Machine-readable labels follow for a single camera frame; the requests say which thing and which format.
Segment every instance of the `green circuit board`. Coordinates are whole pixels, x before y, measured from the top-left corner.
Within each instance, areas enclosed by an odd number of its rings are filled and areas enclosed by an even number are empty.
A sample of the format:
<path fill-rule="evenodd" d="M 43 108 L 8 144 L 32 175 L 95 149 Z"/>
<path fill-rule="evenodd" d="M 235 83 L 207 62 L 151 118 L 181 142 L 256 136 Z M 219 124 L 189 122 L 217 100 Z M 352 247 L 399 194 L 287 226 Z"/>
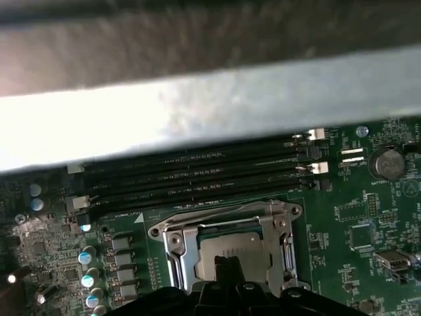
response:
<path fill-rule="evenodd" d="M 421 251 L 421 155 L 405 155 L 405 174 L 393 181 L 374 176 L 370 158 L 385 145 L 420 142 L 420 123 L 421 118 L 414 117 L 326 128 L 326 138 L 317 142 L 319 160 L 327 161 L 329 166 L 326 175 L 329 187 L 325 190 L 279 186 L 274 168 L 269 170 L 270 176 L 253 175 L 236 183 L 259 190 L 247 189 L 221 199 L 209 198 L 197 205 L 180 207 L 170 202 L 158 207 L 104 213 L 87 232 L 76 224 L 75 213 L 66 209 L 66 197 L 78 195 L 87 186 L 83 172 L 69 175 L 62 168 L 5 176 L 0 188 L 0 234 L 4 237 L 0 245 L 0 270 L 10 272 L 27 264 L 36 267 L 25 280 L 28 315 L 90 315 L 92 310 L 85 305 L 89 290 L 80 286 L 87 267 L 79 264 L 77 257 L 84 247 L 94 246 L 101 255 L 89 268 L 106 271 L 97 286 L 105 291 L 103 305 L 114 309 L 122 301 L 112 294 L 119 284 L 111 276 L 108 259 L 112 253 L 107 253 L 105 246 L 114 236 L 130 235 L 136 288 L 141 295 L 170 285 L 163 243 L 148 237 L 152 225 L 180 211 L 279 199 L 303 206 L 304 214 L 293 223 L 295 254 L 299 279 L 309 283 L 314 292 L 347 305 L 360 304 L 363 311 L 373 315 L 418 315 L 421 302 L 418 271 L 411 270 L 402 282 L 382 268 L 373 254 L 405 250 L 416 257 Z M 359 126 L 368 128 L 367 136 L 357 135 Z M 259 144 L 259 150 L 264 147 L 271 151 L 273 142 Z M 242 146 L 236 149 L 238 155 L 253 152 L 251 144 Z M 210 149 L 207 155 L 218 158 L 220 150 L 220 146 Z M 166 161 L 173 163 L 179 159 L 174 157 L 169 155 Z M 157 158 L 148 159 L 142 157 L 144 165 L 145 161 Z M 196 156 L 191 161 L 193 164 L 199 160 Z M 247 162 L 238 163 L 242 164 L 247 167 Z M 154 166 L 149 163 L 151 173 Z M 265 186 L 268 180 L 273 184 Z M 34 182 L 45 188 L 40 195 L 45 205 L 38 212 L 30 209 L 32 197 L 27 190 Z M 25 223 L 17 224 L 17 215 L 23 215 Z M 20 244 L 8 244 L 7 238 L 11 236 L 19 236 Z M 48 284 L 59 286 L 55 298 L 46 305 L 34 305 L 32 296 L 37 288 Z"/>

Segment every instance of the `chip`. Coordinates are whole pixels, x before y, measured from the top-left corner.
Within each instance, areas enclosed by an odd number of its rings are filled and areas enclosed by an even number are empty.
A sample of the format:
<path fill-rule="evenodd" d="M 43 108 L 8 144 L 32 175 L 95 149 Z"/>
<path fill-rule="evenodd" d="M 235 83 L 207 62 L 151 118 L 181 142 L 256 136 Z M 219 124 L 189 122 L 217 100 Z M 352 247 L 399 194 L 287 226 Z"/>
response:
<path fill-rule="evenodd" d="M 67 280 L 77 280 L 79 278 L 79 275 L 76 269 L 65 270 L 64 275 Z"/>
<path fill-rule="evenodd" d="M 129 265 L 133 263 L 132 255 L 130 253 L 121 253 L 114 257 L 116 265 Z"/>
<path fill-rule="evenodd" d="M 42 271 L 38 275 L 38 280 L 44 283 L 49 282 L 51 280 L 51 273 L 49 271 Z"/>
<path fill-rule="evenodd" d="M 350 246 L 352 250 L 370 247 L 372 245 L 372 231 L 370 224 L 352 226 L 350 231 Z"/>
<path fill-rule="evenodd" d="M 70 232 L 70 225 L 61 225 L 61 231 L 62 232 Z"/>
<path fill-rule="evenodd" d="M 136 285 L 124 285 L 120 287 L 120 294 L 124 296 L 135 296 L 137 295 Z"/>
<path fill-rule="evenodd" d="M 319 249 L 320 249 L 320 242 L 318 240 L 311 240 L 310 250 L 319 250 Z"/>
<path fill-rule="evenodd" d="M 34 254 L 41 255 L 45 253 L 45 244 L 43 242 L 36 242 L 34 244 Z"/>
<path fill-rule="evenodd" d="M 49 312 L 49 316 L 62 316 L 61 309 L 53 308 Z"/>
<path fill-rule="evenodd" d="M 132 281 L 134 280 L 134 271 L 133 269 L 119 270 L 117 271 L 117 278 L 120 282 Z"/>
<path fill-rule="evenodd" d="M 16 248 L 20 246 L 20 238 L 19 236 L 8 236 L 6 237 L 6 245 L 9 248 Z"/>
<path fill-rule="evenodd" d="M 114 251 L 125 250 L 130 248 L 130 241 L 128 237 L 118 237 L 111 240 Z"/>

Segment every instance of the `capacitor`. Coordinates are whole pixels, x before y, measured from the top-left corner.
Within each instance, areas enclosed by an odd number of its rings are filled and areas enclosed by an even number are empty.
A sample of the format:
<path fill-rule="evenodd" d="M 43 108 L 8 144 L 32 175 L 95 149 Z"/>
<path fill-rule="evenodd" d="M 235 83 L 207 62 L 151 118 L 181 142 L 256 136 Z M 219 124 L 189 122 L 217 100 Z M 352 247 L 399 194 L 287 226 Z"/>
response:
<path fill-rule="evenodd" d="M 13 271 L 7 277 L 7 282 L 14 284 L 19 280 L 22 280 L 24 277 L 28 276 L 32 272 L 32 268 L 29 265 L 24 265 L 23 267 Z"/>
<path fill-rule="evenodd" d="M 31 185 L 29 185 L 29 194 L 33 198 L 36 198 L 41 193 L 42 193 L 42 187 L 38 183 L 32 183 Z"/>
<path fill-rule="evenodd" d="M 30 205 L 32 210 L 34 210 L 35 212 L 39 212 L 44 208 L 45 203 L 42 199 L 36 198 L 31 201 Z"/>
<path fill-rule="evenodd" d="M 92 246 L 85 247 L 78 256 L 81 265 L 89 265 L 96 256 L 97 250 Z"/>
<path fill-rule="evenodd" d="M 107 313 L 107 308 L 105 306 L 100 305 L 100 306 L 95 307 L 91 316 L 104 316 L 106 313 Z"/>
<path fill-rule="evenodd" d="M 82 225 L 80 229 L 82 232 L 89 232 L 91 230 L 92 226 L 90 224 Z"/>
<path fill-rule="evenodd" d="M 86 298 L 86 306 L 89 308 L 95 308 L 99 305 L 99 302 L 104 297 L 104 291 L 100 288 L 94 288 L 90 293 L 89 296 Z"/>
<path fill-rule="evenodd" d="M 99 280 L 99 270 L 90 268 L 80 281 L 85 288 L 91 288 Z"/>
<path fill-rule="evenodd" d="M 59 290 L 58 286 L 50 285 L 41 293 L 37 294 L 37 304 L 43 305 L 45 302 L 53 296 Z"/>

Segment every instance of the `screw hole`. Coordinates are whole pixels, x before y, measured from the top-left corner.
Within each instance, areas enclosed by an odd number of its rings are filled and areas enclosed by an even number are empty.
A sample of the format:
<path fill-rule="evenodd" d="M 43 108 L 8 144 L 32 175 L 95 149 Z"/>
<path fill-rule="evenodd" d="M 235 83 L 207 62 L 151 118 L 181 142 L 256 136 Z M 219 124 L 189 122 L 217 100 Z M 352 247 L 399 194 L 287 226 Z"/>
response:
<path fill-rule="evenodd" d="M 293 207 L 291 213 L 292 215 L 298 215 L 300 213 L 300 210 L 298 207 Z"/>
<path fill-rule="evenodd" d="M 151 235 L 153 237 L 158 237 L 159 236 L 159 230 L 157 228 L 154 228 L 151 230 Z"/>

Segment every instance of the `black ram slot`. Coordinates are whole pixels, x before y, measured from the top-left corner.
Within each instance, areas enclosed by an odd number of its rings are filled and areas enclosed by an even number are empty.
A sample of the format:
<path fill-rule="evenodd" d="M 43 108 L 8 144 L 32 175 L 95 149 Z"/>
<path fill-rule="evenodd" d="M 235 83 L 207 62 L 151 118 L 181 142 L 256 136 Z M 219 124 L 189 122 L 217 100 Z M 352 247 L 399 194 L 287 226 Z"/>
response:
<path fill-rule="evenodd" d="M 190 198 L 185 197 L 180 199 L 178 197 L 164 198 L 164 199 L 151 199 L 144 202 L 133 202 L 125 203 L 122 205 L 113 205 L 112 207 L 107 207 L 106 205 L 98 205 L 98 207 L 91 210 L 94 219 L 109 214 L 109 213 L 121 213 L 129 211 L 132 209 L 157 209 L 164 207 L 173 207 L 173 208 L 183 208 L 183 207 L 195 207 L 200 206 L 206 203 L 214 204 L 214 201 L 225 201 L 225 200 L 235 200 L 240 198 L 246 198 L 253 195 L 265 194 L 270 196 L 271 194 L 278 195 L 280 191 L 294 190 L 298 188 L 307 188 L 307 186 L 301 185 L 298 179 L 295 179 L 295 182 L 287 184 L 278 184 L 268 183 L 265 186 L 255 186 L 249 188 L 248 190 L 230 190 L 229 192 L 220 192 L 215 193 L 211 196 L 191 196 Z"/>
<path fill-rule="evenodd" d="M 95 195 L 123 194 L 153 188 L 171 188 L 182 184 L 202 184 L 208 181 L 224 180 L 227 178 L 245 178 L 271 172 L 273 174 L 294 171 L 297 163 L 270 163 L 263 161 L 261 165 L 251 163 L 250 165 L 232 165 L 215 167 L 214 169 L 189 169 L 187 172 L 173 172 L 162 174 L 156 177 L 131 177 L 115 181 L 104 181 L 90 189 L 89 193 Z"/>
<path fill-rule="evenodd" d="M 224 155 L 223 153 L 213 152 L 208 156 L 200 155 L 190 155 L 185 157 L 185 159 L 175 159 L 173 157 L 168 157 L 165 160 L 160 161 L 144 161 L 140 163 L 126 163 L 121 164 L 120 167 L 113 169 L 97 169 L 92 172 L 85 172 L 84 177 L 87 179 L 88 176 L 95 176 L 95 180 L 101 178 L 115 178 L 122 176 L 132 176 L 134 174 L 146 175 L 146 174 L 156 174 L 161 172 L 170 172 L 177 170 L 184 170 L 195 167 L 206 167 L 211 165 L 223 165 L 228 163 L 240 163 L 242 161 L 250 161 L 253 159 L 263 159 L 263 158 L 273 158 L 275 159 L 289 159 L 298 157 L 300 155 L 306 155 L 307 151 L 305 148 L 281 148 L 274 149 L 273 147 L 270 150 L 258 150 L 253 148 L 244 150 L 244 152 L 236 152 L 233 155 Z"/>
<path fill-rule="evenodd" d="M 99 199 L 105 198 L 111 200 L 112 198 L 123 198 L 127 196 L 129 199 L 132 196 L 136 196 L 139 194 L 151 194 L 154 195 L 156 193 L 161 193 L 162 195 L 170 195 L 170 192 L 176 192 L 177 194 L 181 194 L 184 192 L 192 192 L 192 191 L 203 191 L 203 188 L 224 188 L 227 186 L 241 186 L 244 182 L 256 182 L 265 181 L 269 178 L 285 178 L 287 176 L 291 176 L 295 174 L 295 169 L 286 169 L 283 171 L 274 172 L 272 170 L 257 170 L 255 171 L 254 176 L 252 174 L 244 174 L 243 176 L 235 176 L 234 178 L 227 176 L 224 178 L 215 178 L 210 180 L 201 180 L 201 181 L 182 181 L 178 184 L 178 186 L 157 186 L 157 185 L 149 185 L 149 186 L 141 186 L 140 189 L 136 190 L 136 187 L 133 188 L 123 188 L 119 192 L 115 192 L 114 194 L 105 195 L 104 193 L 100 193 Z"/>
<path fill-rule="evenodd" d="M 248 182 L 248 183 L 241 183 L 238 185 L 230 185 L 226 184 L 225 186 L 221 187 L 212 187 L 209 189 L 200 190 L 200 188 L 196 188 L 193 190 L 192 188 L 180 188 L 180 191 L 168 191 L 168 190 L 159 190 L 155 192 L 145 192 L 144 194 L 125 194 L 121 196 L 114 196 L 114 197 L 106 197 L 106 198 L 99 198 L 95 202 L 96 207 L 123 207 L 125 203 L 133 204 L 133 203 L 143 203 L 151 200 L 159 200 L 159 201 L 195 201 L 197 198 L 215 198 L 218 196 L 223 195 L 232 195 L 239 192 L 250 192 L 253 191 L 256 187 L 265 188 L 265 187 L 273 187 L 278 186 L 281 188 L 282 186 L 289 185 L 289 184 L 299 184 L 300 181 L 298 178 L 281 178 L 281 179 L 256 179 L 256 181 Z"/>
<path fill-rule="evenodd" d="M 259 149 L 259 147 L 271 147 L 275 148 L 276 146 L 286 142 L 296 142 L 296 138 L 291 136 L 274 136 L 274 137 L 267 137 L 267 138 L 256 138 L 250 139 L 245 141 L 235 141 L 231 143 L 227 143 L 223 146 L 206 146 L 206 147 L 197 147 L 189 150 L 176 150 L 167 153 L 157 153 L 154 155 L 146 155 L 143 157 L 132 157 L 132 158 L 124 158 L 118 159 L 113 162 L 110 161 L 103 161 L 103 162 L 96 162 L 90 165 L 86 165 L 86 172 L 89 173 L 100 173 L 100 172 L 108 172 L 109 170 L 114 170 L 115 168 L 119 169 L 123 164 L 130 164 L 130 163 L 148 163 L 150 161 L 165 161 L 169 159 L 182 159 L 183 157 L 196 157 L 200 155 L 212 154 L 212 153 L 224 153 L 224 152 L 231 152 L 231 151 L 239 151 L 239 150 L 250 150 L 250 149 Z"/>

